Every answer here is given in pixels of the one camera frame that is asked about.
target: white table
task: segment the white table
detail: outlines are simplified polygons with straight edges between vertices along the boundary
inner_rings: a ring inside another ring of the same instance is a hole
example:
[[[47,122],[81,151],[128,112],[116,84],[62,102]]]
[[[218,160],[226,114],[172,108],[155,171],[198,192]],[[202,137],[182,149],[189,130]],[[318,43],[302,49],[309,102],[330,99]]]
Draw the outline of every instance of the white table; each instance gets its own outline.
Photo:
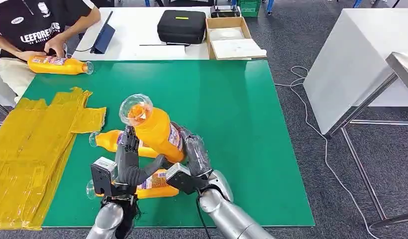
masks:
[[[408,52],[408,8],[342,11],[304,81],[323,134],[393,73],[392,52]],[[408,107],[408,88],[398,79],[370,106]]]
[[[202,11],[210,15],[209,6],[197,7],[102,7],[100,22],[85,33],[77,50],[89,49],[97,38],[104,21],[113,11],[109,25],[115,29],[105,54],[90,51],[75,52],[78,60],[208,60],[207,44],[183,46],[140,46],[163,44],[157,34],[157,24],[165,10]]]

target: green table surface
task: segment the green table surface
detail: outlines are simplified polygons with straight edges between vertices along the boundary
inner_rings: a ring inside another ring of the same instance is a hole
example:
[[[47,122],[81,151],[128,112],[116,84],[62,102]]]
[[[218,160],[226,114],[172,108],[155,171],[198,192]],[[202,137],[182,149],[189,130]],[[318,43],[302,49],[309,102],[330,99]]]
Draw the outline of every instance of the green table surface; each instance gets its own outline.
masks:
[[[124,129],[122,101],[148,95],[171,120],[202,136],[213,168],[227,178],[234,202],[263,226],[314,226],[283,113],[265,60],[97,61],[92,75],[38,74],[24,96],[46,99],[77,86],[92,91],[87,107],[107,107],[102,131]],[[43,226],[94,224],[100,198],[86,196],[90,164],[114,153],[77,135]],[[151,159],[140,158],[145,165]],[[201,227],[196,194],[139,200],[138,227]],[[204,215],[207,225],[214,226]]]

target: cardboard box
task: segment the cardboard box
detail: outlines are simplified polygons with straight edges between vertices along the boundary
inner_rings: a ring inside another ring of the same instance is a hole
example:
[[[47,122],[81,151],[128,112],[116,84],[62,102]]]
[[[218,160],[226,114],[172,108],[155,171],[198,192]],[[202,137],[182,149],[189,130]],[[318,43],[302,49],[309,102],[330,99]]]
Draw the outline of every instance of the cardboard box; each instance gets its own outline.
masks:
[[[211,38],[209,29],[215,28],[231,28],[231,27],[240,27],[245,39],[252,39],[251,34],[249,33],[248,26],[246,25],[245,19],[243,17],[218,17],[218,18],[207,18],[205,20],[205,34],[206,34],[206,42],[208,48],[208,55],[210,59],[222,60],[218,59],[214,53],[213,46],[211,44]],[[267,57],[266,55],[259,55],[259,56],[249,56],[249,58],[261,58]],[[244,57],[240,58],[224,58],[224,59],[243,59]]]

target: white pants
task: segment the white pants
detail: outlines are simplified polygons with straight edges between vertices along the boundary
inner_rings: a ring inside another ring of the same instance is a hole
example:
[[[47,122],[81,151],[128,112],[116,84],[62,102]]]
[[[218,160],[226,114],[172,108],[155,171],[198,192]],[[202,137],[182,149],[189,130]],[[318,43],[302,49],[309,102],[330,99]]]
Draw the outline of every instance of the white pants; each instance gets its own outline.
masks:
[[[19,59],[1,58],[0,77],[18,95],[15,97],[15,103],[18,103],[35,73],[29,69],[27,63]]]

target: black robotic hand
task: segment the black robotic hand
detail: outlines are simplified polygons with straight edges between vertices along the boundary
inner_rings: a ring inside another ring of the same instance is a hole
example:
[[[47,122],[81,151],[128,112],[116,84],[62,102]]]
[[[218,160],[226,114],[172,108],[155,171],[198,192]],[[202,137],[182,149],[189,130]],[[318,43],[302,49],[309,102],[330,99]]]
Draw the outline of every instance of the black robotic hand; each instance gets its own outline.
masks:
[[[138,145],[139,139],[135,135],[134,128],[132,126],[126,126],[116,151],[115,162],[117,163],[118,169],[117,182],[134,187],[132,194],[135,193],[137,185],[142,184],[159,168],[167,167],[168,165],[166,157],[163,154],[159,154],[153,162],[140,168]]]
[[[139,167],[138,156],[139,139],[135,135],[132,126],[126,126],[122,139],[116,151],[115,162],[118,167],[116,185],[124,188],[125,196],[109,198],[113,203],[119,204],[123,209],[123,219],[115,231],[117,239],[126,238],[133,226],[134,218],[141,216],[135,195],[137,185],[142,184],[148,177],[153,175],[160,167],[168,167],[168,161],[160,154],[147,166]]]

